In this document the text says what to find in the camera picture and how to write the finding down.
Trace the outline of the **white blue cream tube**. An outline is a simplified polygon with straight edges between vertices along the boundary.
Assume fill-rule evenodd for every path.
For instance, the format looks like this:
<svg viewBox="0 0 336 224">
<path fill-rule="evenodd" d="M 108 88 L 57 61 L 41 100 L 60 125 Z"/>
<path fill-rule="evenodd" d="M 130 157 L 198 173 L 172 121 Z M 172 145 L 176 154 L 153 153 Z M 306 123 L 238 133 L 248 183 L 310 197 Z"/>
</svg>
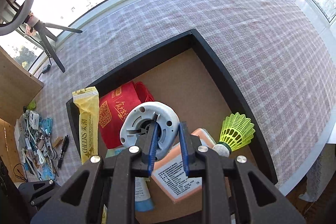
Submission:
<svg viewBox="0 0 336 224">
<path fill-rule="evenodd" d="M 154 203 L 151 200 L 150 192 L 145 178 L 135 178 L 135 210 L 139 212 L 151 211 Z"/>
</svg>

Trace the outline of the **yellow plastic shuttlecock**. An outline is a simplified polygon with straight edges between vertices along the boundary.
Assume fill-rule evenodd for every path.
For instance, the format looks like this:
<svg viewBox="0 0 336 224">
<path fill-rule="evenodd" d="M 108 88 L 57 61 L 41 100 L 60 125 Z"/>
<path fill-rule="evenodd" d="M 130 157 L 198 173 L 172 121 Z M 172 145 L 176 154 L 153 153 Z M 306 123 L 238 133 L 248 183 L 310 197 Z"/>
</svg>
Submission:
<svg viewBox="0 0 336 224">
<path fill-rule="evenodd" d="M 254 137 L 255 125 L 244 114 L 227 116 L 222 124 L 219 141 L 213 150 L 220 156 L 229 157 L 233 151 L 247 146 Z"/>
</svg>

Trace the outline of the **black pen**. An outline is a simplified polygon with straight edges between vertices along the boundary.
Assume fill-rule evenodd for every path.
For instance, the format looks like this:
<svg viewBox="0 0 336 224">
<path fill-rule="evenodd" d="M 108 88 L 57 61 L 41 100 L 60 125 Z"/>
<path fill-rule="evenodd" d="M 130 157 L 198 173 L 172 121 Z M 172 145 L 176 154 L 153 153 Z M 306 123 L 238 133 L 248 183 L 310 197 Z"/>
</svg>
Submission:
<svg viewBox="0 0 336 224">
<path fill-rule="evenodd" d="M 64 159 L 64 155 L 67 151 L 67 148 L 68 148 L 68 145 L 69 145 L 69 136 L 66 135 L 64 137 L 64 140 L 63 140 L 63 144 L 62 144 L 62 148 L 61 148 L 61 151 L 60 151 L 60 155 L 59 155 L 59 159 L 58 159 L 58 164 L 57 164 L 57 168 L 60 169 L 62 167 L 62 163 L 63 163 L 63 159 Z"/>
</svg>

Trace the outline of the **orange tissue pack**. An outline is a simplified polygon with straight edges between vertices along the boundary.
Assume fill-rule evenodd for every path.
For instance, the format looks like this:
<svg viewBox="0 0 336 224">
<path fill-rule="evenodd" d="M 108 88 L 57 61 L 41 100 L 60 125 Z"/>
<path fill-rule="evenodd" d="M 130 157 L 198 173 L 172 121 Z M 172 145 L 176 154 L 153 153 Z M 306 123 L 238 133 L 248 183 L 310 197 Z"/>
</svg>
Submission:
<svg viewBox="0 0 336 224">
<path fill-rule="evenodd" d="M 154 164 L 151 178 L 173 203 L 178 203 L 202 189 L 200 177 L 186 176 L 179 143 L 173 145 L 169 153 Z"/>
</svg>

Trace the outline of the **white plug-in device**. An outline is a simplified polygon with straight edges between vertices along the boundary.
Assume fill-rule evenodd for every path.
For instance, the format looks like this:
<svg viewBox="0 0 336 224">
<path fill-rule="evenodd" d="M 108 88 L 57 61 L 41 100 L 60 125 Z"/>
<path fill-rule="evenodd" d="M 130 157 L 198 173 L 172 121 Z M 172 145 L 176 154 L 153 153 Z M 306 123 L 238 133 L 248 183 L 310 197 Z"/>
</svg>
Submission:
<svg viewBox="0 0 336 224">
<path fill-rule="evenodd" d="M 136 106 L 122 125 L 120 142 L 126 148 L 135 145 L 140 135 L 147 134 L 151 121 L 159 125 L 156 158 L 160 161 L 173 146 L 180 123 L 175 111 L 162 102 L 144 102 Z"/>
</svg>

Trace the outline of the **red drawstring bag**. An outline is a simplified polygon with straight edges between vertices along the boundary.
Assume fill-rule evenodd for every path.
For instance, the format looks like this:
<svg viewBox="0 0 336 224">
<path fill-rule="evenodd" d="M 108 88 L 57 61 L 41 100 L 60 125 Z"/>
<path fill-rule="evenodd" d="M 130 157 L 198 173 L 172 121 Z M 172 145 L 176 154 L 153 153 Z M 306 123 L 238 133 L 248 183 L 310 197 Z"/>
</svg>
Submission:
<svg viewBox="0 0 336 224">
<path fill-rule="evenodd" d="M 154 98 L 142 82 L 125 83 L 100 98 L 98 131 L 108 149 L 121 145 L 120 130 L 128 114 Z"/>
</svg>

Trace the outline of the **yellow straw packet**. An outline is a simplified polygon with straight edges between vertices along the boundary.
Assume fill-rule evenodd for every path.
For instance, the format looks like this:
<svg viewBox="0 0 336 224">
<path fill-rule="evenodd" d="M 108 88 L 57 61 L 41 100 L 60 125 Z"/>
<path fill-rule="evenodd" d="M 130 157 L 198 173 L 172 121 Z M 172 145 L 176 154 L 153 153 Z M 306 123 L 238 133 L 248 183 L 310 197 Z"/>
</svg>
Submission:
<svg viewBox="0 0 336 224">
<path fill-rule="evenodd" d="M 72 93 L 74 104 L 79 109 L 79 143 L 81 163 L 98 155 L 99 94 L 92 86 Z"/>
</svg>

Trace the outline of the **green tube bottle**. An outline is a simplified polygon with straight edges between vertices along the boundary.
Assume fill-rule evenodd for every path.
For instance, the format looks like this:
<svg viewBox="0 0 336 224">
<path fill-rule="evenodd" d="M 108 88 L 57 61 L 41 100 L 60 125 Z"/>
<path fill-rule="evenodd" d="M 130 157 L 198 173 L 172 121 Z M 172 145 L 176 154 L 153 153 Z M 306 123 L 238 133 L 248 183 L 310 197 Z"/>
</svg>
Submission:
<svg viewBox="0 0 336 224">
<path fill-rule="evenodd" d="M 27 106 L 27 110 L 35 110 L 36 107 L 37 107 L 37 103 L 36 103 L 34 100 L 32 100 L 32 101 L 28 104 L 28 106 Z"/>
</svg>

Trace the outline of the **wooden board panel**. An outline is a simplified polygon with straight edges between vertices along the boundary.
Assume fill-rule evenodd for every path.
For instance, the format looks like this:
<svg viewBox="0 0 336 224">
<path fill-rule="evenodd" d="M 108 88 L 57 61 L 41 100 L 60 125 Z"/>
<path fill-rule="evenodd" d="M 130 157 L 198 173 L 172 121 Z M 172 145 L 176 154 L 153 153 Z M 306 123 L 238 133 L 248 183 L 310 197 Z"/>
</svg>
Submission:
<svg viewBox="0 0 336 224">
<path fill-rule="evenodd" d="M 15 125 L 27 106 L 44 84 L 23 69 L 4 49 L 0 53 L 1 119 Z"/>
</svg>

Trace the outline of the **plaid tablecloth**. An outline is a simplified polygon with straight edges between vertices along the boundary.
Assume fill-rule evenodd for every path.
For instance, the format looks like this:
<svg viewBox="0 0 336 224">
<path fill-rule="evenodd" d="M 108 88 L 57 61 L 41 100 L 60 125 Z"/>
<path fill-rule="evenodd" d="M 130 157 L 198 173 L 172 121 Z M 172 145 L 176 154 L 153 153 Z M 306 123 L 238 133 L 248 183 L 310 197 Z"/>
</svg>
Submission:
<svg viewBox="0 0 336 224">
<path fill-rule="evenodd" d="M 285 184 L 325 137 L 335 117 L 335 58 L 292 0 L 136 0 L 72 35 L 59 51 L 66 67 L 41 76 L 37 111 L 70 130 L 72 92 L 135 55 L 196 29 L 249 104 Z"/>
</svg>

